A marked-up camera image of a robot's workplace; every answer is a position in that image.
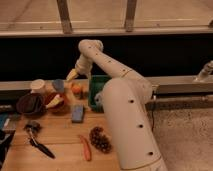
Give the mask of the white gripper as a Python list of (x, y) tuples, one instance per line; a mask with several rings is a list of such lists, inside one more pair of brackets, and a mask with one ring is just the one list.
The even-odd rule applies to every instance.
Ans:
[(75, 69), (71, 69), (68, 73), (66, 77), (67, 82), (76, 79), (79, 74), (85, 75), (89, 80), (91, 80), (92, 61), (90, 59), (80, 56), (75, 64)]

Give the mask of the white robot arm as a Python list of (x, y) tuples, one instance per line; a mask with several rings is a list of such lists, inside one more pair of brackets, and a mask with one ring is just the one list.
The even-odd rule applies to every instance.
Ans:
[(90, 77), (98, 65), (111, 79), (104, 85), (101, 101), (120, 171), (168, 171), (153, 135), (145, 104), (151, 99), (151, 83), (135, 70), (103, 53), (100, 40), (81, 40), (80, 57), (67, 75)]

